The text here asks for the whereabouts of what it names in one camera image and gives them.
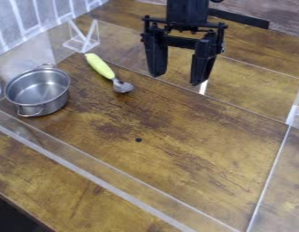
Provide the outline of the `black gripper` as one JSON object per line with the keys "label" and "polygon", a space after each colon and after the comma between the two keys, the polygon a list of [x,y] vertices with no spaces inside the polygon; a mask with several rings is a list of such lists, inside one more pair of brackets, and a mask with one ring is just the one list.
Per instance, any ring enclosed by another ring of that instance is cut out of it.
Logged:
{"label": "black gripper", "polygon": [[[172,30],[179,32],[191,31],[194,34],[206,28],[216,30],[216,39],[200,39],[195,45],[192,55],[191,80],[196,86],[210,79],[216,56],[226,51],[224,35],[227,24],[224,22],[211,23],[208,21],[210,2],[222,3],[224,0],[167,0],[166,17],[156,18],[146,15],[143,21],[146,28],[151,23],[164,24],[164,31],[170,34]],[[148,31],[142,34],[146,46],[146,55],[150,74],[159,77],[167,72],[168,44],[163,31]]]}

